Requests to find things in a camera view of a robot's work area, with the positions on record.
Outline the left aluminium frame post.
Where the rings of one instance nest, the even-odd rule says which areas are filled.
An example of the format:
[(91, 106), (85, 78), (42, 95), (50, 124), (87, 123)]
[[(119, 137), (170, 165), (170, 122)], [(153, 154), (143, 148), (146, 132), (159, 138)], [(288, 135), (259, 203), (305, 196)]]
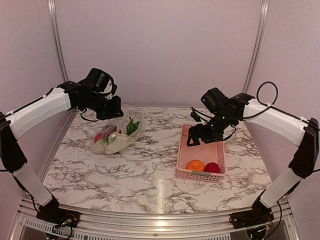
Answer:
[(67, 66), (65, 63), (65, 58), (63, 53), (63, 46), (62, 46), (61, 37), (60, 37), (56, 1), (48, 0), (47, 4), (48, 4), (48, 11), (49, 11), (49, 17), (51, 22), (52, 34), (53, 34), (54, 47), (57, 55), (59, 69), (60, 69), (63, 81), (67, 82), (69, 80), (69, 76), (68, 76)]

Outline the right aluminium frame post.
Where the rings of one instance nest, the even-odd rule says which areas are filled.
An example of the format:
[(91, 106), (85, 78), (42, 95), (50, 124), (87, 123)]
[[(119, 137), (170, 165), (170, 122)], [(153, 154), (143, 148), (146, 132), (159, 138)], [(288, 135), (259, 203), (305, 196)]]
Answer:
[(258, 19), (258, 25), (257, 25), (257, 32), (256, 37), (253, 45), (253, 52), (251, 55), (249, 67), (247, 70), (245, 82), (243, 85), (242, 91), (244, 93), (249, 93), (250, 87), (253, 82), (254, 73), (256, 70), (258, 58), (262, 49), (263, 40), (265, 36), (266, 31), (266, 24), (267, 24), (267, 17), (268, 17), (268, 11), (269, 11), (269, 0), (262, 0), (261, 1), (261, 7), (260, 7), (260, 13), (259, 13), (259, 19)]

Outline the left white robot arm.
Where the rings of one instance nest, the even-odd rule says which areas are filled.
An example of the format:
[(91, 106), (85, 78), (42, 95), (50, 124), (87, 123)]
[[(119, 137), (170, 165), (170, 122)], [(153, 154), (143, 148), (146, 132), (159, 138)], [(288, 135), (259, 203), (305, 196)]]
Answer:
[(59, 203), (28, 166), (28, 160), (18, 140), (47, 119), (73, 109), (92, 110), (97, 120), (123, 116), (117, 85), (108, 80), (99, 87), (88, 87), (84, 81), (67, 81), (26, 105), (0, 115), (0, 159), (3, 171), (10, 173), (42, 207), (53, 223), (63, 219)]

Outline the dark red toy fruit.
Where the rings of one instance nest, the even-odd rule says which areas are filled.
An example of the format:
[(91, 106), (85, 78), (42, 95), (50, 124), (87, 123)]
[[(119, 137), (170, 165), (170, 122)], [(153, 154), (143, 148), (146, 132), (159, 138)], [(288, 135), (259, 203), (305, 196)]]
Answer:
[(205, 168), (204, 168), (205, 172), (208, 173), (214, 173), (214, 174), (219, 174), (221, 172), (221, 169), (219, 167), (219, 165), (215, 162), (209, 162)]

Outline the aluminium frame post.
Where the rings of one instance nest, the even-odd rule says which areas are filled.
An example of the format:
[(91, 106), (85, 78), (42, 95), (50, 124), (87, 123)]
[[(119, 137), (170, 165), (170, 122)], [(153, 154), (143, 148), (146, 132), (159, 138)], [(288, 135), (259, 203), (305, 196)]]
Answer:
[(258, 25), (257, 25), (257, 32), (256, 37), (253, 45), (253, 52), (251, 55), (249, 67), (247, 70), (245, 82), (243, 85), (242, 91), (244, 93), (249, 93), (250, 87), (253, 82), (254, 73), (256, 70), (258, 58), (262, 49), (263, 40), (265, 36), (266, 31), (266, 24), (267, 24), (267, 17), (268, 17), (268, 11), (269, 11), (269, 0), (262, 0), (261, 1), (261, 7), (260, 7), (260, 13), (259, 13), (259, 19), (258, 19)]
[(48, 4), (48, 11), (49, 11), (49, 17), (51, 22), (52, 34), (53, 34), (54, 47), (57, 55), (59, 69), (60, 69), (63, 81), (67, 82), (69, 80), (69, 76), (68, 76), (67, 66), (65, 63), (65, 58), (63, 53), (63, 46), (62, 46), (61, 37), (60, 37), (56, 1), (48, 0), (47, 4)]

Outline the bright red toy fruit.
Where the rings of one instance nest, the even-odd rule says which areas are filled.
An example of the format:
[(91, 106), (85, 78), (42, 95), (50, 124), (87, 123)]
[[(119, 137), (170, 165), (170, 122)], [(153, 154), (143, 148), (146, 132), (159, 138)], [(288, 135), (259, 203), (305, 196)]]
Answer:
[(103, 133), (98, 133), (95, 137), (94, 137), (94, 143), (98, 142), (100, 139), (102, 139), (104, 137)]

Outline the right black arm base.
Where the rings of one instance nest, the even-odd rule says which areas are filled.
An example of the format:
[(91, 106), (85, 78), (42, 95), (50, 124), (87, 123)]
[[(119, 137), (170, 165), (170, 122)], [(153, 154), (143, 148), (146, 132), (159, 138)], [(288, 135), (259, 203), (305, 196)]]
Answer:
[(241, 229), (261, 225), (267, 222), (272, 222), (274, 215), (271, 211), (261, 212), (256, 210), (246, 210), (234, 212), (229, 217), (229, 222), (234, 229)]

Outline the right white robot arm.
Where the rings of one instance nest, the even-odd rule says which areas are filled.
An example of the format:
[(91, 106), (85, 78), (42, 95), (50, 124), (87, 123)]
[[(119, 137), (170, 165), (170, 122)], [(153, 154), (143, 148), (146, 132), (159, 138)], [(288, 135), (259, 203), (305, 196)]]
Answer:
[(260, 195), (259, 205), (248, 212), (247, 219), (252, 224), (258, 224), (267, 216), (266, 208), (271, 208), (314, 173), (320, 145), (318, 121), (315, 118), (294, 117), (275, 109), (273, 104), (262, 104), (246, 93), (227, 97), (217, 88), (205, 93), (201, 101), (213, 116), (206, 123), (189, 129), (187, 146), (225, 141), (226, 128), (245, 122), (247, 126), (260, 128), (267, 134), (268, 146), (272, 145), (271, 138), (276, 137), (296, 150), (288, 166)]

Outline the dark maroon toy food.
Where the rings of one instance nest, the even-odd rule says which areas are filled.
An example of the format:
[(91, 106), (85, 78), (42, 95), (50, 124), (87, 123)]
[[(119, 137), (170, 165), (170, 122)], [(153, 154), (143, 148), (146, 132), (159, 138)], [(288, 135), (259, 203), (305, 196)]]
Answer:
[(118, 127), (116, 125), (108, 124), (103, 128), (103, 133), (105, 136), (109, 137), (111, 134), (116, 133)]

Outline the orange toy fruit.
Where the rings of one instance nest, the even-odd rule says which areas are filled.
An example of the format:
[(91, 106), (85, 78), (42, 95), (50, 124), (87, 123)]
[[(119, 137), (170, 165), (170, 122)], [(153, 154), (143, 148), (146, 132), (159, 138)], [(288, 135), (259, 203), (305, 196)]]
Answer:
[(187, 164), (186, 169), (191, 171), (203, 172), (205, 169), (205, 165), (202, 161), (194, 159)]

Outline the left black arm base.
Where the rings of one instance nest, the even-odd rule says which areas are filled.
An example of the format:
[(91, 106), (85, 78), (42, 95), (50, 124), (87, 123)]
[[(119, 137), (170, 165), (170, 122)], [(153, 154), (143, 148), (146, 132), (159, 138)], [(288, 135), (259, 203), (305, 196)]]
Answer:
[(64, 208), (57, 209), (41, 209), (36, 217), (40, 220), (55, 224), (56, 227), (69, 226), (76, 228), (79, 222), (80, 213), (78, 211), (68, 210)]

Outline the pink plastic basket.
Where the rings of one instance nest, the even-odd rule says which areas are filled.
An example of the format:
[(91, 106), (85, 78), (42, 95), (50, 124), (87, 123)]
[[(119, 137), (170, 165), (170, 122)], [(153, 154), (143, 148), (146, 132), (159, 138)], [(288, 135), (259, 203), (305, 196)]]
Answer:
[[(181, 127), (176, 161), (176, 177), (185, 180), (218, 183), (226, 174), (224, 143), (205, 144), (202, 142), (197, 146), (187, 146), (188, 133), (191, 126), (191, 124), (183, 124)], [(187, 169), (188, 163), (192, 160), (199, 160), (205, 166), (215, 163), (219, 167), (219, 173)]]

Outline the clear zip top bag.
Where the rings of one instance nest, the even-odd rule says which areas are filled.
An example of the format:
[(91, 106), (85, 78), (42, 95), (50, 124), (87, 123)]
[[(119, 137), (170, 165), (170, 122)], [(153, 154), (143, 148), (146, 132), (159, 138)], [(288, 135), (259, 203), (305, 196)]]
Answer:
[[(122, 106), (122, 111), (123, 111), (122, 117), (114, 118), (114, 119), (110, 120), (106, 125), (116, 125), (117, 126), (117, 132), (114, 132), (111, 135), (126, 135), (126, 132), (127, 132), (126, 126), (130, 121), (129, 117), (133, 118), (134, 122), (140, 121), (138, 129), (134, 133), (132, 133), (131, 135), (128, 136), (130, 138), (134, 138), (134, 140), (135, 140), (134, 142), (136, 142), (145, 133), (145, 121), (144, 121), (144, 115), (143, 115), (143, 108), (125, 104), (124, 106)], [(103, 126), (99, 130), (98, 133), (104, 134), (104, 127), (105, 126)], [(93, 152), (94, 154), (100, 154), (100, 155), (112, 155), (112, 154), (105, 154), (104, 153), (103, 139), (105, 137), (107, 137), (107, 136), (104, 135), (103, 138), (101, 138), (96, 143), (94, 143), (95, 137), (91, 140), (91, 142), (89, 144), (89, 148), (90, 148), (91, 152)]]

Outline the front aluminium frame rail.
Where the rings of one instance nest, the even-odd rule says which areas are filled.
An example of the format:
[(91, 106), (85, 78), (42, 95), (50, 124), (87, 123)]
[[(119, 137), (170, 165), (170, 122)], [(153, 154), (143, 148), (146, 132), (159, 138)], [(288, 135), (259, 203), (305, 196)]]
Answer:
[(69, 234), (73, 240), (248, 240), (255, 232), (269, 240), (301, 239), (287, 201), (274, 206), (274, 220), (249, 228), (235, 229), (230, 223), (234, 210), (186, 214), (150, 214), (111, 212), (62, 205), (63, 209), (79, 212), (77, 227), (54, 228), (54, 224), (37, 219), (33, 203), (22, 199), (9, 240), (57, 240)]

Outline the white long toy vegetable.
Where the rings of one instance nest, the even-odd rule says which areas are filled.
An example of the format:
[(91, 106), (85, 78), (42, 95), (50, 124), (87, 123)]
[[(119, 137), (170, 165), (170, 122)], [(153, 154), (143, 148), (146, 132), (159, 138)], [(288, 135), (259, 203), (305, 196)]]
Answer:
[(123, 135), (113, 134), (103, 138), (103, 152), (106, 155), (113, 155), (125, 149), (135, 141), (134, 138)]

